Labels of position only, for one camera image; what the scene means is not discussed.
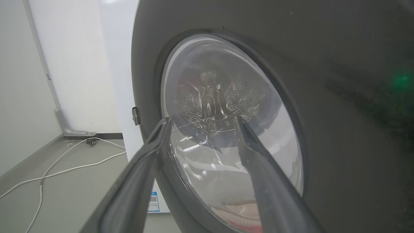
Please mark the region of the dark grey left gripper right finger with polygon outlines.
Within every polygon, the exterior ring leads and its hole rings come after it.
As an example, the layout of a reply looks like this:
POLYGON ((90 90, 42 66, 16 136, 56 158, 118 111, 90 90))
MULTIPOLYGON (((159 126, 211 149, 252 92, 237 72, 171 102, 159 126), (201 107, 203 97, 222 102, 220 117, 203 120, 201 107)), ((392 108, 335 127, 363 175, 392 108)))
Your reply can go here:
POLYGON ((234 130, 239 157, 252 180, 263 233, 325 233, 247 122, 237 116, 234 130))

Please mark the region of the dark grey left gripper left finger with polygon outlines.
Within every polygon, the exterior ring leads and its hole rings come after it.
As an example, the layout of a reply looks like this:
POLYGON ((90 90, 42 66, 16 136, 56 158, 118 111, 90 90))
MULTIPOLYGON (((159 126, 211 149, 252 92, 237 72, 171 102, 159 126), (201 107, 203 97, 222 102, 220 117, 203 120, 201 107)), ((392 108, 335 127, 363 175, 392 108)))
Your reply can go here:
POLYGON ((158 122, 80 233, 143 233, 155 176, 168 156, 171 125, 168 117, 158 122))

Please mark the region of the grey round washing machine door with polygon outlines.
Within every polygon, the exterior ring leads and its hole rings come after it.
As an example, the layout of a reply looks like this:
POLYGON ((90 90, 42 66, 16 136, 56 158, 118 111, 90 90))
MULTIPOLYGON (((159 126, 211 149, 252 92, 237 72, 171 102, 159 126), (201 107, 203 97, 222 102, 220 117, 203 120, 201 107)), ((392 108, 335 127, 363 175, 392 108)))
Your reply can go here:
POLYGON ((168 54, 223 36, 252 56, 299 135, 304 200, 330 233, 414 233, 414 0, 139 0, 131 67, 141 134, 168 54))

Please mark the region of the white washing machine body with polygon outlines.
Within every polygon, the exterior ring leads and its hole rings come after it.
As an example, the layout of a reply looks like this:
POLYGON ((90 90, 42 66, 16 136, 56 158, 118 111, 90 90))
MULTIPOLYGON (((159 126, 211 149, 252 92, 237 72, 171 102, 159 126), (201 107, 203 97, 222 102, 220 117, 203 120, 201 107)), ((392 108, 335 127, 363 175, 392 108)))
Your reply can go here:
POLYGON ((134 21, 140 0, 98 0, 108 67, 127 160, 143 146, 140 126, 133 120, 136 106, 131 73, 134 21))

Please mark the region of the blue QR code sticker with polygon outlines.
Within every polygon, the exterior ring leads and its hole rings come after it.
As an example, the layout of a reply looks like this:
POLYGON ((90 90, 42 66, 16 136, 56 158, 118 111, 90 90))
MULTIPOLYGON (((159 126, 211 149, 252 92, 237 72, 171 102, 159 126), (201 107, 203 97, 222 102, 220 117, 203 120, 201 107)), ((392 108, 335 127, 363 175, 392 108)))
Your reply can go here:
POLYGON ((151 192, 147 212, 148 213, 159 213, 160 212, 157 192, 151 192))

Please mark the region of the white partition panel with foot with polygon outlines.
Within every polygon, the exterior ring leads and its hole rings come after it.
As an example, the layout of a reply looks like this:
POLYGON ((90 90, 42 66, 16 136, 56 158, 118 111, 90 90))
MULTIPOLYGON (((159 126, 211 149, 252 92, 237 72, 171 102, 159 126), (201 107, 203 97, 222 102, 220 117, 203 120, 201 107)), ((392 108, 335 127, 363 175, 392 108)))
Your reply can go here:
POLYGON ((68 121, 66 120, 66 117, 61 109, 61 105, 59 103, 57 94, 56 94, 56 90, 53 86, 53 81, 50 75, 50 71, 49 68, 47 66, 46 60, 45 60, 45 56, 40 44, 40 40, 39 40, 39 36, 36 30, 36 26, 35 26, 35 22, 34 22, 34 18, 30 9, 30 5, 29 5, 29 1, 28 0, 22 0, 23 1, 23 5, 25 7, 25 12, 28 18, 28 22, 31 28, 31 32, 32 32, 32 36, 34 38, 34 43, 40 58, 40 63, 42 65, 43 71, 45 73, 46 76, 46 81, 47 84, 49 86, 53 101, 56 105, 56 110, 55 110, 55 114, 56 117, 58 119, 61 131, 63 136, 66 137, 89 137, 89 136, 95 136, 96 132, 89 132, 89 131, 80 131, 80 130, 75 130, 73 129, 69 124, 68 121))

